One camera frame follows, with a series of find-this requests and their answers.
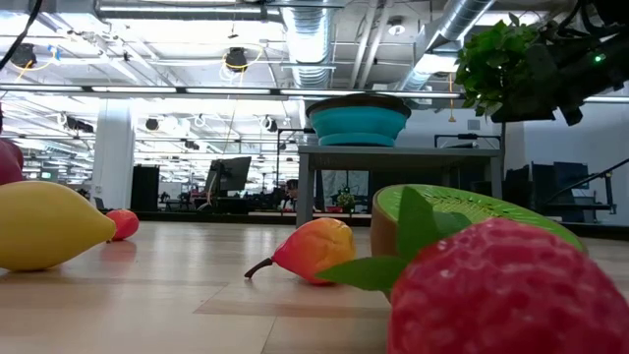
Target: teal bowl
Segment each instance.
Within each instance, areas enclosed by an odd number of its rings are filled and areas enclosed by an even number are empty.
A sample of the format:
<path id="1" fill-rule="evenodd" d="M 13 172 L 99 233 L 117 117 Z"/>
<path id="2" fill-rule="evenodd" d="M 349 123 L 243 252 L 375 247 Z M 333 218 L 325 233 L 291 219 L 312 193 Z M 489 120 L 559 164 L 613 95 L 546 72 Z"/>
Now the teal bowl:
<path id="1" fill-rule="evenodd" d="M 317 102 L 306 114 L 322 146 L 393 147 L 411 109 L 394 96 L 358 93 Z"/>

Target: column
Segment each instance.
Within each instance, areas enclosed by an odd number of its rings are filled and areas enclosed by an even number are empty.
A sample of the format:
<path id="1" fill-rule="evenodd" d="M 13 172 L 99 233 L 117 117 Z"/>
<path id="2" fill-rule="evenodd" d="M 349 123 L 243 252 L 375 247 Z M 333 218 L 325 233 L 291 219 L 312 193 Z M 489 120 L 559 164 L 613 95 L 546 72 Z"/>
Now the column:
<path id="1" fill-rule="evenodd" d="M 106 208 L 131 206 L 136 120 L 128 99 L 101 99 L 96 126 L 91 196 Z"/>

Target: kiwi slice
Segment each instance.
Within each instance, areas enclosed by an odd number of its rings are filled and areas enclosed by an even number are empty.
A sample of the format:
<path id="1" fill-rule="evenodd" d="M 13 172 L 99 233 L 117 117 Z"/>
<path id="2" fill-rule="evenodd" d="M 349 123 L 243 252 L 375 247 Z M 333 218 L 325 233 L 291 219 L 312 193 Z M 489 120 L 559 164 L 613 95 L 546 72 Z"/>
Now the kiwi slice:
<path id="1" fill-rule="evenodd" d="M 398 185 L 378 191 L 373 197 L 372 253 L 395 255 L 395 233 L 404 187 L 418 191 L 435 211 L 456 211 L 470 221 L 482 222 L 490 217 L 505 217 L 545 229 L 561 237 L 578 250 L 586 251 L 581 240 L 567 228 L 549 218 L 505 201 L 453 188 L 429 185 Z"/>

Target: yellow lemon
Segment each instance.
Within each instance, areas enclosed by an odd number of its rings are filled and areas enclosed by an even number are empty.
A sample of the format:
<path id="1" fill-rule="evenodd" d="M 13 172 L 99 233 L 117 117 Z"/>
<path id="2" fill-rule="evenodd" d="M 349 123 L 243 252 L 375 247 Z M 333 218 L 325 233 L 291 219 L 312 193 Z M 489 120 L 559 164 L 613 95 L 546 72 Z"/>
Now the yellow lemon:
<path id="1" fill-rule="evenodd" d="M 75 191 L 49 182 L 0 186 L 0 267 L 57 266 L 114 236 L 116 226 Z"/>

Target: strawberry leaves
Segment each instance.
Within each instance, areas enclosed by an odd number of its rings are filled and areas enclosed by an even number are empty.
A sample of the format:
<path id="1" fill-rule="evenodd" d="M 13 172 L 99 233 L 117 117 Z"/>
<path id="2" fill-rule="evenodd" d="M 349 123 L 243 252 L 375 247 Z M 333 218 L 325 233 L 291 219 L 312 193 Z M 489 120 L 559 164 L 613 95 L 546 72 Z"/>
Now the strawberry leaves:
<path id="1" fill-rule="evenodd" d="M 470 224 L 470 220 L 462 213 L 434 211 L 420 193 L 406 187 L 402 191 L 396 234 L 398 257 L 380 256 L 353 260 L 324 270 L 316 277 L 363 290 L 388 291 L 420 249 L 449 237 Z"/>

